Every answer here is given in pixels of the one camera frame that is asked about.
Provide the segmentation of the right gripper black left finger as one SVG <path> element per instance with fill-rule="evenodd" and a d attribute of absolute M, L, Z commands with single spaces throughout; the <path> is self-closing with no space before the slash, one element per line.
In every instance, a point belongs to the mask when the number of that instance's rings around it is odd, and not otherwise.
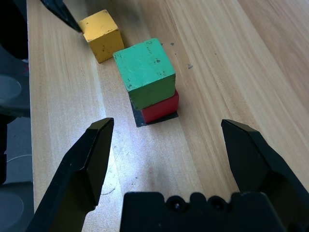
<path fill-rule="evenodd" d="M 113 118 L 92 123 L 63 157 L 28 232 L 80 232 L 95 210 L 107 173 Z"/>

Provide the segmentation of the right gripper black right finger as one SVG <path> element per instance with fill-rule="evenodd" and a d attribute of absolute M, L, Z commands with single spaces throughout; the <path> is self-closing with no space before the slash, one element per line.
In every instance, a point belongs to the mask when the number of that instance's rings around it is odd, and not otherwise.
<path fill-rule="evenodd" d="M 248 125 L 221 122 L 231 172 L 241 192 L 267 195 L 289 232 L 309 230 L 309 193 L 261 133 Z"/>

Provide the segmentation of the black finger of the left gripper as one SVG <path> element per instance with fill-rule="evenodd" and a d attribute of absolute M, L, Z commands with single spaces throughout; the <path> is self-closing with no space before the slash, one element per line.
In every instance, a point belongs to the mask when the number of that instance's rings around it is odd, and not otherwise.
<path fill-rule="evenodd" d="M 66 7 L 63 0 L 41 0 L 41 2 L 50 12 L 62 20 L 66 25 L 78 33 L 82 32 L 82 29 L 70 13 L 69 9 Z"/>

